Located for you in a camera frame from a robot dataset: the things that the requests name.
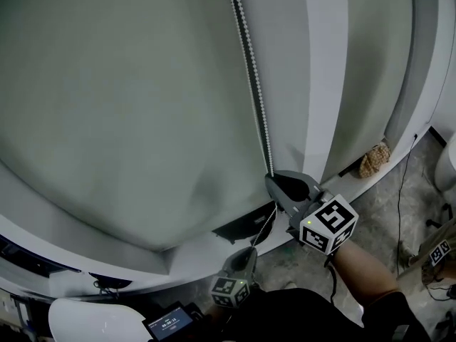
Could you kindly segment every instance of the cable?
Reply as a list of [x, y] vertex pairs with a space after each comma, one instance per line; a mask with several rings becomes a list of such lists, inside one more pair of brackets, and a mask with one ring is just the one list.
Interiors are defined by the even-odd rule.
[[450, 290], [451, 289], [451, 286], [449, 288], [428, 288], [428, 289], [431, 289], [431, 290]]
[[413, 138], [412, 145], [410, 146], [410, 151], [408, 152], [407, 162], [405, 162], [405, 171], [404, 171], [404, 175], [402, 177], [402, 182], [401, 182], [400, 188], [399, 188], [399, 199], [398, 199], [399, 237], [398, 237], [398, 246], [396, 247], [396, 270], [398, 271], [398, 276], [399, 276], [399, 244], [400, 244], [400, 223], [401, 223], [401, 219], [400, 219], [400, 193], [402, 192], [402, 187], [404, 186], [404, 179], [405, 179], [405, 174], [407, 173], [408, 160], [410, 159], [410, 154], [412, 153], [413, 145], [415, 144], [415, 141], [416, 141], [417, 138], [418, 138], [418, 136], [415, 134], [415, 136]]
[[276, 203], [276, 207], [275, 207], [274, 210], [272, 211], [271, 215], [269, 215], [268, 220], [265, 221], [265, 223], [263, 224], [263, 227], [261, 227], [261, 229], [259, 230], [259, 233], [256, 235], [255, 242], [253, 243], [252, 247], [255, 247], [255, 244], [257, 244], [258, 237], [259, 237], [260, 234], [263, 232], [263, 229], [264, 229], [265, 226], [268, 224], [269, 220], [272, 218], [272, 216], [274, 215], [274, 213], [277, 214], [277, 203]]
[[429, 296], [430, 296], [431, 298], [433, 298], [435, 301], [449, 301], [449, 300], [452, 300], [451, 298], [447, 298], [447, 299], [437, 299], [437, 298], [435, 298], [435, 297], [430, 293], [430, 290], [429, 290], [429, 288], [428, 288], [428, 285], [425, 285], [425, 286], [426, 286], [427, 292], [429, 293]]
[[333, 293], [331, 294], [331, 304], [334, 306], [334, 296], [336, 295], [336, 290], [337, 290], [337, 276], [336, 272], [334, 271], [334, 268], [331, 265], [326, 265], [328, 268], [329, 272], [331, 273], [331, 276], [333, 277]]
[[256, 130], [259, 134], [259, 141], [263, 149], [264, 164], [268, 173], [274, 177], [274, 166], [272, 163], [271, 141], [269, 139], [268, 124], [266, 120], [266, 109], [264, 106], [263, 94], [259, 80], [259, 70], [254, 54], [254, 47], [250, 39], [249, 27], [246, 14], [241, 0], [230, 0], [236, 21], [237, 33], [241, 42], [244, 63], [249, 82], [250, 97], [252, 100], [253, 112], [255, 114]]

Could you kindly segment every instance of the concrete floor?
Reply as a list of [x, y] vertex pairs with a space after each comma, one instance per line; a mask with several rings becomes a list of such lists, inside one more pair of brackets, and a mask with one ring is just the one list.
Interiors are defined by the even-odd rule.
[[[430, 133], [426, 133], [410, 156], [400, 203], [401, 233], [402, 239], [416, 251], [427, 234], [434, 230], [425, 226], [425, 220], [439, 220], [440, 208], [445, 202], [456, 206], [455, 191], [442, 195], [432, 184], [441, 152], [442, 146]], [[360, 215], [351, 239], [380, 259], [393, 273], [396, 273], [398, 241], [398, 190], [405, 160], [351, 204]], [[259, 257], [256, 278], [266, 291], [280, 289], [288, 281], [294, 281], [298, 287], [316, 291], [329, 300], [333, 282], [329, 271], [323, 268], [325, 259], [312, 248], [300, 247], [297, 242], [291, 241]], [[149, 297], [161, 306], [168, 306], [177, 300], [184, 304], [193, 301], [204, 311], [211, 305], [208, 294], [210, 281], [211, 278], [201, 279], [149, 294]], [[456, 302], [432, 300], [426, 289], [420, 286], [420, 280], [417, 278], [415, 281], [413, 285], [405, 285], [404, 292], [415, 315], [432, 333], [435, 324], [445, 318], [446, 311], [456, 311]], [[445, 291], [431, 292], [437, 298], [445, 298]], [[361, 324], [361, 308], [339, 278], [334, 302], [349, 319]]]

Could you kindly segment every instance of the white chair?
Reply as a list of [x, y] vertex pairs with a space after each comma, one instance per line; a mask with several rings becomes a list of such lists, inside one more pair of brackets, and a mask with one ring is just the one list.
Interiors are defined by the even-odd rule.
[[127, 306], [57, 299], [49, 309], [49, 326], [57, 342], [147, 342], [145, 318]]

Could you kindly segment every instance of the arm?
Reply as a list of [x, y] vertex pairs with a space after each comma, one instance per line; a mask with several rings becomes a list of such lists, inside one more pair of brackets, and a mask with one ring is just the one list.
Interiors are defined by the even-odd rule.
[[363, 307], [399, 289], [385, 265], [350, 239], [339, 247], [332, 263], [348, 290]]

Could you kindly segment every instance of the small display screen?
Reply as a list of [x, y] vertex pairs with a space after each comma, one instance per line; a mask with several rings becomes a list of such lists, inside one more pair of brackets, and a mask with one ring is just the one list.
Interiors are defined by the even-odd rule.
[[157, 340], [163, 341], [192, 322], [193, 320], [189, 315], [181, 307], [178, 307], [166, 316], [149, 323], [147, 326]]

